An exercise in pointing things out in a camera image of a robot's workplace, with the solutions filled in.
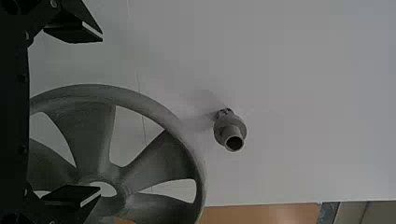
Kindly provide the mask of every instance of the white ceiling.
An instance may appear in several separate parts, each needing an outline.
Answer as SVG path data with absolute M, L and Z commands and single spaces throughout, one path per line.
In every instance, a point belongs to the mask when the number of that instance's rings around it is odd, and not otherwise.
M 33 95 L 75 83 L 141 91 L 196 131 L 208 205 L 396 199 L 396 6 L 389 0 L 88 0 L 105 42 L 39 35 Z M 248 127 L 229 153 L 210 114 Z M 71 158 L 44 116 L 32 136 Z M 160 131 L 118 111 L 111 159 Z M 188 197 L 191 185 L 154 189 Z

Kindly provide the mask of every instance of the black metal frame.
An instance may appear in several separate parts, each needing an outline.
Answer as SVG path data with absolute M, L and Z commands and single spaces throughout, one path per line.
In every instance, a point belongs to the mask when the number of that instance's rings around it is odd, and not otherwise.
M 102 31 L 81 0 L 0 0 L 0 24 L 0 123 L 3 127 L 6 125 L 3 129 L 6 131 L 0 134 L 0 224 L 12 223 L 12 218 L 20 213 L 28 217 L 29 214 L 30 217 L 37 213 L 46 214 L 36 217 L 35 223 L 48 224 L 49 220 L 59 219 L 54 214 L 60 213 L 50 212 L 50 208 L 26 184 L 29 156 L 28 48 L 43 29 L 68 43 L 102 41 Z

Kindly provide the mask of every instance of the fan blade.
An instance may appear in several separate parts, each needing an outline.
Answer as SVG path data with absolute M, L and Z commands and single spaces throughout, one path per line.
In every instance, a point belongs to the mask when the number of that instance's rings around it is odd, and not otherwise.
M 160 133 L 130 164 L 120 168 L 120 182 L 130 194 L 193 176 L 185 149 L 167 131 Z
M 114 105 L 77 103 L 46 112 L 64 135 L 81 176 L 102 174 L 111 166 L 115 110 Z
M 28 181 L 34 190 L 53 191 L 63 185 L 76 183 L 76 167 L 58 153 L 30 139 Z
M 131 195 L 120 217 L 136 224 L 181 223 L 188 216 L 191 204 L 157 194 Z

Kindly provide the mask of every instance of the gray fan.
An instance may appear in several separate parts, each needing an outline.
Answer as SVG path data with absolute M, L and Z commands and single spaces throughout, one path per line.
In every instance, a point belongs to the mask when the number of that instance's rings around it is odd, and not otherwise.
M 160 124 L 159 134 L 125 167 L 110 162 L 109 146 L 117 106 Z M 31 139 L 28 180 L 34 190 L 52 191 L 65 184 L 106 182 L 117 195 L 102 198 L 89 223 L 111 223 L 113 217 L 136 224 L 195 223 L 205 203 L 205 180 L 193 156 L 193 141 L 166 107 L 138 93 L 105 85 L 76 85 L 47 91 L 31 99 L 30 114 L 44 112 L 63 134 L 76 166 Z M 193 203 L 139 191 L 179 179 L 193 179 Z

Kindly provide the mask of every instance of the orange wall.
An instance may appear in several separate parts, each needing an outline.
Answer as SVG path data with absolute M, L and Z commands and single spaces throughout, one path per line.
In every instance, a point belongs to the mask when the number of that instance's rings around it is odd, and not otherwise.
M 207 207 L 200 224 L 316 224 L 318 212 L 315 203 Z

